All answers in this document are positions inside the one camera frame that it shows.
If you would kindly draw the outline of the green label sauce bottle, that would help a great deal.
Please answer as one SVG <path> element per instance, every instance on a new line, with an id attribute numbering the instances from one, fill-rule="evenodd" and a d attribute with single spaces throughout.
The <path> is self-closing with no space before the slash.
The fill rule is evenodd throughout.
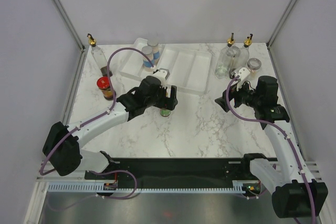
<path id="1" fill-rule="evenodd" d="M 171 111 L 168 109 L 160 109 L 160 115 L 163 117 L 168 117 L 171 114 Z"/>

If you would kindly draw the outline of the blue label spice jar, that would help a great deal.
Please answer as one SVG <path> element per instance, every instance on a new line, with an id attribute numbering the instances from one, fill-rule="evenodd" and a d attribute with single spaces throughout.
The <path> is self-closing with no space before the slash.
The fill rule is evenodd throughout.
<path id="1" fill-rule="evenodd" d="M 151 68 L 154 67 L 154 55 L 152 47 L 144 46 L 142 48 L 142 53 L 145 55 L 145 57 L 143 58 L 144 70 L 151 71 Z"/>

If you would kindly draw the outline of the blue label seasoning jar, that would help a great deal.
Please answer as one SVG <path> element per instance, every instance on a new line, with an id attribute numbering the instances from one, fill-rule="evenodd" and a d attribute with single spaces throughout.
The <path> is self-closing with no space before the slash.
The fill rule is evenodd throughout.
<path id="1" fill-rule="evenodd" d="M 160 59 L 160 50 L 159 50 L 159 43 L 155 39 L 148 39 L 147 45 L 150 46 L 153 50 L 153 58 L 155 62 L 158 62 Z"/>

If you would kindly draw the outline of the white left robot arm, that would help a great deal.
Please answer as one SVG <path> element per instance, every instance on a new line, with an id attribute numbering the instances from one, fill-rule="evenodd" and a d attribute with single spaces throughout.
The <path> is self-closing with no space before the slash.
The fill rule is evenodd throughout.
<path id="1" fill-rule="evenodd" d="M 40 174 L 56 171 L 60 176 L 69 175 L 83 159 L 80 143 L 86 144 L 110 128 L 142 115 L 151 106 L 173 111 L 178 104 L 176 95 L 176 86 L 171 86 L 167 95 L 167 87 L 160 78 L 147 76 L 138 87 L 115 99 L 112 108 L 73 125 L 53 124 L 43 147 L 46 158 Z"/>

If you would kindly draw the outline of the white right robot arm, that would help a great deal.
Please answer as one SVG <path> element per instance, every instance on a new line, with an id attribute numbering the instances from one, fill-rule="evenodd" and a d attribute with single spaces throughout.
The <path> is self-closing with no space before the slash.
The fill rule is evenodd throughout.
<path id="1" fill-rule="evenodd" d="M 253 89 L 238 74 L 215 102 L 243 121 L 260 123 L 275 151 L 280 171 L 263 154 L 246 154 L 246 162 L 239 167 L 241 175 L 259 179 L 271 193 L 279 218 L 310 217 L 315 223 L 328 189 L 324 182 L 316 180 L 300 153 L 286 108 L 278 103 L 277 79 L 261 76 Z"/>

